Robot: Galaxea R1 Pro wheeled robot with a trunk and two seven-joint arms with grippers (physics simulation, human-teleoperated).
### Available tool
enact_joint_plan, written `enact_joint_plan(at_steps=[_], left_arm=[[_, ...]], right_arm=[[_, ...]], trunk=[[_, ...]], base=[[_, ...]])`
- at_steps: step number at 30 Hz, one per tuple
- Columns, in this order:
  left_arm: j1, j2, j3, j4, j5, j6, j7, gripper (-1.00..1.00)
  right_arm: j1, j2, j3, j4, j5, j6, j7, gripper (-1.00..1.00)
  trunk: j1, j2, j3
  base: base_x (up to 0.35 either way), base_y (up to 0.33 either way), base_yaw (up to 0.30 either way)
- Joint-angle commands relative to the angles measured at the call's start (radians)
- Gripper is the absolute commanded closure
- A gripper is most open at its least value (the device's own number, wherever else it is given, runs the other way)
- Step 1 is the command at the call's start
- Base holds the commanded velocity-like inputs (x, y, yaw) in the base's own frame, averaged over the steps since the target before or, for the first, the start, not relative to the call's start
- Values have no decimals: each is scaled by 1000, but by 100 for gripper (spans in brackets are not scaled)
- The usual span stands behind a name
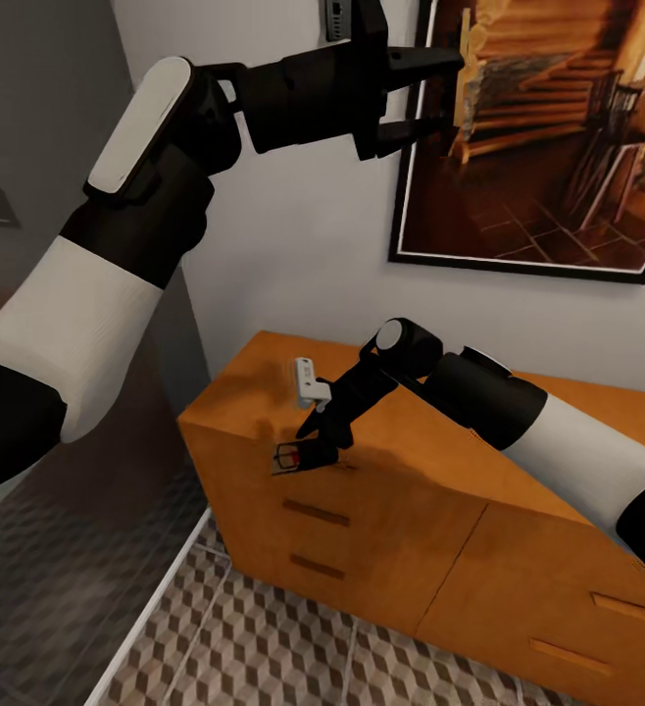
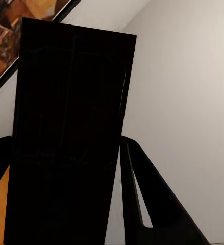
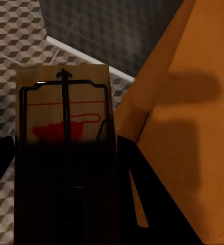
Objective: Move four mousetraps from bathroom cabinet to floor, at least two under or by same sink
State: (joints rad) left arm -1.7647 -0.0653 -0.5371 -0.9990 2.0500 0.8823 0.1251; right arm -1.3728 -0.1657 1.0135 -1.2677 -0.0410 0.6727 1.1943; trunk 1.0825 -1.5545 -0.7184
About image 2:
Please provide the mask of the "mousetrap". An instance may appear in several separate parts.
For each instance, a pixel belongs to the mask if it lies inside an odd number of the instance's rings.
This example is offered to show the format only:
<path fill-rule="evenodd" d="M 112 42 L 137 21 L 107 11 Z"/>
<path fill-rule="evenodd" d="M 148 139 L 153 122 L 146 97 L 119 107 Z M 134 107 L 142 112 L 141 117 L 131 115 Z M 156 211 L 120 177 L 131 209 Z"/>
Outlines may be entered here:
<path fill-rule="evenodd" d="M 105 245 L 135 45 L 22 17 L 4 245 Z"/>

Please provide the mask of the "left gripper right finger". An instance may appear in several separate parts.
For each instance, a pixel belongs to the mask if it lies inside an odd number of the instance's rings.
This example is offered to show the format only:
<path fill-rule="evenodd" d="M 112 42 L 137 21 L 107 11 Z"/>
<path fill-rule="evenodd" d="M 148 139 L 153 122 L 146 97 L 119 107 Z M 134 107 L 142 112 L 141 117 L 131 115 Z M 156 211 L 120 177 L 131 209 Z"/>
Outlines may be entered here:
<path fill-rule="evenodd" d="M 141 146 L 120 141 L 125 245 L 210 245 Z M 134 174 L 153 228 L 143 224 Z"/>

